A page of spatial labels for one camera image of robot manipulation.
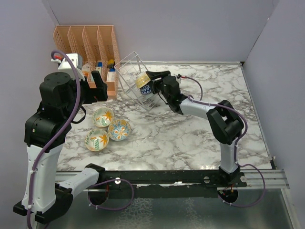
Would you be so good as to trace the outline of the yellow blue sun bowl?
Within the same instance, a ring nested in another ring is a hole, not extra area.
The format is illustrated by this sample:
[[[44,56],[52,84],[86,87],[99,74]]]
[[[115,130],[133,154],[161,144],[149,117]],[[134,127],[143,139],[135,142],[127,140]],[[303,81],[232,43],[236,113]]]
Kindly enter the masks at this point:
[[[147,73],[142,72],[136,77],[135,83],[136,83],[137,88],[140,89],[140,88],[144,87],[146,84],[148,84],[150,80],[151,79],[147,75]]]

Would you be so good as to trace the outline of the red patterned bowl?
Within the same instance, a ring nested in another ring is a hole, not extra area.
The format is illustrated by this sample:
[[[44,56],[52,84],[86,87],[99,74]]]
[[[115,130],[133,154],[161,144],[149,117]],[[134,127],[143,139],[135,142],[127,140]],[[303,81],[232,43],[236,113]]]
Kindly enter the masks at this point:
[[[140,88],[140,93],[143,95],[148,95],[152,93],[152,90],[149,86],[149,84],[144,85],[143,87]]]

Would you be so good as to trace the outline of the plain teal bowl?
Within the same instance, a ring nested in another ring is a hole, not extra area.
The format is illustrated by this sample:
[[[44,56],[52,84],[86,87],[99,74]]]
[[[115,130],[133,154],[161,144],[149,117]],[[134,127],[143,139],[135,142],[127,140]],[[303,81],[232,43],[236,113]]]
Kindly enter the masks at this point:
[[[143,99],[144,100],[147,100],[147,99],[150,99],[154,96],[154,94],[150,93],[150,94],[146,94],[146,95],[143,95]]]

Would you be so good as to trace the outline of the blue orange ornate bowl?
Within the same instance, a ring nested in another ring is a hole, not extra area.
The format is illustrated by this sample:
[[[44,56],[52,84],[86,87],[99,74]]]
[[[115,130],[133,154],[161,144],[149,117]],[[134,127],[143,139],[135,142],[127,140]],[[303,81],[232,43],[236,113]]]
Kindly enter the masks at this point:
[[[130,135],[132,128],[128,121],[118,119],[110,123],[107,132],[110,139],[114,141],[122,141]]]

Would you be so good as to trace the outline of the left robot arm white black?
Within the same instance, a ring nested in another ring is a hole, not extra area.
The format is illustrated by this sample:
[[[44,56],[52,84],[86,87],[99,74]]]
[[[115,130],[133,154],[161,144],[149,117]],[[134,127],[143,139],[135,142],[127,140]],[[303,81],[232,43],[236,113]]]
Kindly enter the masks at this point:
[[[28,153],[27,186],[23,200],[13,211],[26,216],[34,213],[35,221],[48,224],[62,217],[74,197],[89,186],[105,184],[104,168],[90,164],[64,182],[56,183],[59,155],[76,114],[84,104],[106,101],[107,84],[98,71],[92,71],[96,87],[90,88],[86,79],[76,81],[68,73],[48,74],[40,84],[41,102],[37,112],[25,123],[25,143]]]

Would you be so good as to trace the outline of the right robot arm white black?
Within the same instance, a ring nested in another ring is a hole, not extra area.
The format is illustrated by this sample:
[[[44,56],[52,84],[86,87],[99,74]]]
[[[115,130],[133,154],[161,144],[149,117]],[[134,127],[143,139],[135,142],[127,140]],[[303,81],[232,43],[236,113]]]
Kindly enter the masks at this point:
[[[195,100],[191,95],[181,93],[180,74],[172,76],[170,71],[146,72],[148,83],[153,94],[162,94],[170,109],[181,115],[193,115],[208,120],[212,133],[220,143],[221,163],[219,166],[219,181],[229,187],[236,181],[240,171],[237,164],[237,143],[247,130],[245,119],[232,107],[231,103],[223,100],[218,104],[205,103]]]

